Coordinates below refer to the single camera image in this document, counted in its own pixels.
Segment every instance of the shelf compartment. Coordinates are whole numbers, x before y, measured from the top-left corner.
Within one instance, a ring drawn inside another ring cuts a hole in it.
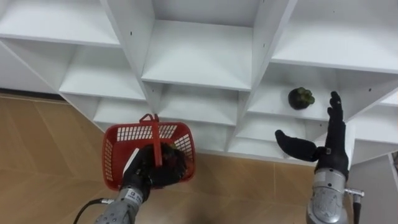
[[[288,136],[314,141],[326,133],[327,127],[325,121],[248,113],[236,137],[276,142],[275,131],[280,129]]]
[[[119,47],[98,0],[10,0],[0,37]]]
[[[158,19],[244,27],[253,26],[259,3],[258,0],[153,0]]]
[[[251,89],[252,28],[156,21],[142,79]]]
[[[183,85],[165,85],[159,117],[234,126],[238,92]]]
[[[357,140],[352,163],[359,164],[396,151],[396,144]]]
[[[160,122],[182,122],[186,124],[192,134],[195,149],[205,152],[224,152],[226,142],[233,132],[233,127],[219,124],[182,121],[180,119],[161,118]]]
[[[303,0],[272,62],[398,73],[397,1]]]
[[[78,95],[145,100],[121,49],[79,46],[59,90]]]
[[[398,92],[393,93],[391,96],[387,97],[385,100],[380,102],[382,106],[398,106]]]
[[[315,103],[307,109],[295,110],[290,107],[287,96],[301,86],[311,90]],[[270,63],[248,111],[327,121],[330,92],[337,87],[333,69]]]
[[[98,103],[101,99],[95,96],[79,96],[67,93],[62,93],[62,97],[64,97],[72,106],[76,108],[76,110],[85,115],[89,120],[94,118]]]
[[[357,140],[398,144],[398,110],[375,106],[353,119]]]
[[[147,113],[151,112],[145,102],[102,98],[93,121],[108,124],[138,123]]]

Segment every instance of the black cable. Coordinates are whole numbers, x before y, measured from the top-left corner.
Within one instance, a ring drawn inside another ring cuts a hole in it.
[[[75,221],[73,221],[73,224],[77,224],[77,221],[79,220],[81,214],[86,210],[86,208],[88,208],[90,205],[102,203],[103,199],[104,198],[99,198],[99,199],[94,199],[94,200],[87,202],[87,204],[85,204],[85,206],[83,206],[83,208],[80,209],[79,213],[77,213]]]
[[[353,203],[354,224],[359,224],[359,217],[361,216],[361,203]]]

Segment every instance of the red plastic basket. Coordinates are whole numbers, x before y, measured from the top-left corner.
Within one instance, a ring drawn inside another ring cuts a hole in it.
[[[188,126],[180,122],[159,122],[156,114],[155,118],[146,114],[138,124],[117,124],[106,130],[102,148],[105,184],[119,190],[123,169],[131,154],[148,144],[154,145],[155,164],[161,166],[161,142],[175,144],[184,152],[187,171],[181,182],[190,180],[195,174],[195,146]]]

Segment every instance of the silver robotic wrist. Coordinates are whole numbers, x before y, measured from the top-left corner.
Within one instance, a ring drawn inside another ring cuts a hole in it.
[[[95,221],[96,224],[135,223],[139,207],[142,205],[142,192],[134,187],[120,190],[115,201],[111,202],[104,213]]]
[[[333,169],[319,169],[313,181],[313,195],[307,207],[307,223],[347,224],[343,206],[346,177]]]

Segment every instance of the wooden floor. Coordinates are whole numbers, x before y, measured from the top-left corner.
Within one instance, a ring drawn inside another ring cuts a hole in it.
[[[2,223],[69,224],[88,200],[114,197],[102,183],[102,136],[66,103],[0,96]],[[198,154],[192,181],[153,190],[136,223],[304,224],[312,178],[312,167]]]

